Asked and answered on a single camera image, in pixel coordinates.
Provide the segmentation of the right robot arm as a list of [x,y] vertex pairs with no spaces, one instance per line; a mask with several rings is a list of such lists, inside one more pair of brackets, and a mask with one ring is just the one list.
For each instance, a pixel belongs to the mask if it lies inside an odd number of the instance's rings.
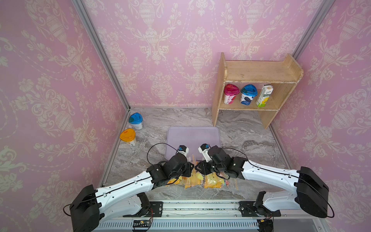
[[219,175],[228,178],[253,180],[281,188],[280,192],[261,191],[254,203],[260,214],[280,210],[303,210],[307,214],[327,218],[332,207],[328,203],[329,188],[310,168],[280,169],[252,162],[247,158],[231,157],[224,149],[208,144],[199,147],[204,160],[195,169],[202,175]]

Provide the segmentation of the lilac plastic tray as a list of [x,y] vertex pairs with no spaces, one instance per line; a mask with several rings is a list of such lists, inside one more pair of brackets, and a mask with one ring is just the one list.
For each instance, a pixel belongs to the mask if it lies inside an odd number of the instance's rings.
[[187,158],[194,158],[196,161],[204,159],[198,151],[202,144],[209,144],[211,147],[222,147],[217,127],[170,127],[166,144],[174,148],[185,145],[189,149]]

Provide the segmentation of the pink lid cup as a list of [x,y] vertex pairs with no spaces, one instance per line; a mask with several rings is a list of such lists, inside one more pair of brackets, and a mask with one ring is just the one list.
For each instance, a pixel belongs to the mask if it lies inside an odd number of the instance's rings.
[[236,85],[227,84],[224,88],[223,95],[224,104],[232,104],[239,93],[240,89]]

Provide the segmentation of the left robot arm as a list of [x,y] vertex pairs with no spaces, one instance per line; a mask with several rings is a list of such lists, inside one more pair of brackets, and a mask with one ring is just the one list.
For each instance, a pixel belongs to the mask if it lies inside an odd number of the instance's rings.
[[143,215],[149,210],[145,195],[170,180],[190,177],[194,164],[180,153],[169,161],[153,164],[146,171],[120,183],[101,188],[84,187],[69,205],[75,232],[91,232],[100,222],[119,216]]

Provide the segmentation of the orange lid cup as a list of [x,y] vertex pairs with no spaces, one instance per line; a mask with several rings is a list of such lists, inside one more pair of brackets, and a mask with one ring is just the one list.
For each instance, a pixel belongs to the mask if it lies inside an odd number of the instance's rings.
[[130,146],[135,146],[136,143],[137,143],[136,132],[132,128],[128,128],[128,129],[124,130],[120,134],[119,138],[120,138],[121,141],[129,144]]

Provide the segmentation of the green white carton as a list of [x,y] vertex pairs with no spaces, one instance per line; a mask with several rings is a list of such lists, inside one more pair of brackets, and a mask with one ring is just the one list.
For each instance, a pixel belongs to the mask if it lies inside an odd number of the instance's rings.
[[260,95],[256,101],[257,107],[265,107],[268,99],[273,92],[272,85],[264,85],[261,89]]

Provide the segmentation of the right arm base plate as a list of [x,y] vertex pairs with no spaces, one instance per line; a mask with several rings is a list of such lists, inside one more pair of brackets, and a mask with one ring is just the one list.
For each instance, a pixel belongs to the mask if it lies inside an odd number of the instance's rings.
[[242,217],[280,217],[280,210],[270,211],[263,205],[255,206],[253,201],[240,201],[238,210]]

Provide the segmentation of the aluminium rail frame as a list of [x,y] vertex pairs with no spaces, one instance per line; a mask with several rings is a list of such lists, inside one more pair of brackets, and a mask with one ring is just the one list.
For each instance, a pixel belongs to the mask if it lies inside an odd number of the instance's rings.
[[300,210],[242,217],[238,200],[162,200],[162,217],[115,217],[92,232],[329,232],[325,219]]

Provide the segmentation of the blue lid cup on table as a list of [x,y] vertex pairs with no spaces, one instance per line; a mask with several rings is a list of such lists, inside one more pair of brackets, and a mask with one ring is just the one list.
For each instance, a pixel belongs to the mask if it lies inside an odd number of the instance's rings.
[[143,117],[140,113],[132,114],[128,122],[134,130],[141,130],[143,128]]

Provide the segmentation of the blue lid cup on shelf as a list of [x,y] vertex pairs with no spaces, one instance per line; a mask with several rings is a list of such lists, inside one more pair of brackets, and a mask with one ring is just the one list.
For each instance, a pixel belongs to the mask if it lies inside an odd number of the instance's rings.
[[252,85],[246,85],[241,89],[240,103],[243,105],[250,105],[252,100],[257,96],[257,88]]

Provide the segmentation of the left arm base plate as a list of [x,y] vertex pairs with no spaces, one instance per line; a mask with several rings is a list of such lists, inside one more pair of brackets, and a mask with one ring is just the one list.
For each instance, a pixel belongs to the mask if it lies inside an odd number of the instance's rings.
[[162,201],[151,201],[144,203],[142,209],[134,215],[124,215],[124,218],[129,217],[162,217],[163,202]]

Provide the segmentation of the candy ziploc bag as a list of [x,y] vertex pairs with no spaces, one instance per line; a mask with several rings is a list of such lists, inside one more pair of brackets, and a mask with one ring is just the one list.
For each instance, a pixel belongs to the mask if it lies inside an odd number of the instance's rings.
[[178,178],[170,179],[166,185],[173,185],[173,184],[179,185],[181,184],[181,182],[182,182],[182,177],[178,177]]
[[229,176],[225,173],[211,173],[204,177],[203,187],[205,189],[234,189],[238,190],[238,183],[236,179],[227,179]]
[[185,189],[200,186],[203,184],[204,181],[204,176],[195,169],[198,162],[196,161],[194,156],[192,156],[191,163],[194,165],[194,168],[191,172],[191,176],[183,178],[183,184]]

